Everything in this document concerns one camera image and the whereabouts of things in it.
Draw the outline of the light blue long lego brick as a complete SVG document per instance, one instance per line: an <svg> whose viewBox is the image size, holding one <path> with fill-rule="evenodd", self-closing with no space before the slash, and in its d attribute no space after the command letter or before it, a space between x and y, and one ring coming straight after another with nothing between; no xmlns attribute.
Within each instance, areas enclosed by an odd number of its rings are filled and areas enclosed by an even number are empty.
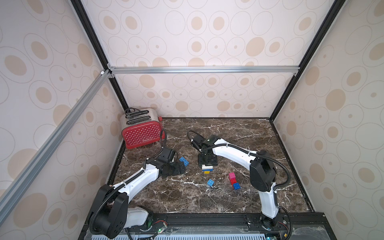
<svg viewBox="0 0 384 240"><path fill-rule="evenodd" d="M213 180L209 179L208 182L207 182L207 185L212 187L214 185L214 183L215 182Z"/></svg>

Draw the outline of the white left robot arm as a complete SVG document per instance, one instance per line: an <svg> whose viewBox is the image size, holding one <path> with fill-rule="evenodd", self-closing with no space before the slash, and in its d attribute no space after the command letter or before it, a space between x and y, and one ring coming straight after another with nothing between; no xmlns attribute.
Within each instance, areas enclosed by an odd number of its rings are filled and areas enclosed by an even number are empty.
<svg viewBox="0 0 384 240"><path fill-rule="evenodd" d="M186 166L178 160L176 151L163 147L160 153L147 158L143 167L126 180L99 188L86 218L90 232L113 239L127 228L149 228L153 219L151 212L141 207L129 208L130 201L158 178L182 175L185 172Z"/></svg>

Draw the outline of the pink square lego brick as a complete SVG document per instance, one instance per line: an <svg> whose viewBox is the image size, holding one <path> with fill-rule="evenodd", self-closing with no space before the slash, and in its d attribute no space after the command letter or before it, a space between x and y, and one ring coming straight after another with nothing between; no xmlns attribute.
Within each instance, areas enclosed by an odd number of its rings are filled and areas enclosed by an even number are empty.
<svg viewBox="0 0 384 240"><path fill-rule="evenodd" d="M236 179L235 173L229 173L229 180L232 181L232 180L235 180L235 179Z"/></svg>

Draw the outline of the white long lego brick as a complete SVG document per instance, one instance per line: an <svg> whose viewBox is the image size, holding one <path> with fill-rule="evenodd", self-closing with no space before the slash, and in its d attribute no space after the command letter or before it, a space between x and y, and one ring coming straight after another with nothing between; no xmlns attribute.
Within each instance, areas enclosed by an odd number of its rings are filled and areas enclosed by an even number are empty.
<svg viewBox="0 0 384 240"><path fill-rule="evenodd" d="M210 169L213 169L213 166L202 165L202 169L203 170L210 170Z"/></svg>

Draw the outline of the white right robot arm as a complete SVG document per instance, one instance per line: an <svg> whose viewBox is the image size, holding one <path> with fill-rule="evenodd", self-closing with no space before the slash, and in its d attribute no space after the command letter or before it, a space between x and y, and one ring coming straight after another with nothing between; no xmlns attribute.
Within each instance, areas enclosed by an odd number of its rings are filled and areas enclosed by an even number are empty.
<svg viewBox="0 0 384 240"><path fill-rule="evenodd" d="M197 135L190 139L190 143L199 151L198 164L204 171L217 166L218 157L231 160L248 170L251 185L259 192L262 214L271 220L277 217L277 170L265 151L246 150L214 135L208 139Z"/></svg>

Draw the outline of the light blue square lego brick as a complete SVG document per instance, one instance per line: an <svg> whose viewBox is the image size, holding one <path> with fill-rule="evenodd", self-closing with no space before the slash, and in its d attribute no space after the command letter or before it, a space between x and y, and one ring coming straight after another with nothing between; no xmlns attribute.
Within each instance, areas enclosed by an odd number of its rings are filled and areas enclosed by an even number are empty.
<svg viewBox="0 0 384 240"><path fill-rule="evenodd" d="M184 164L185 167L189 165L189 162L184 157L180 157L179 160Z"/></svg>

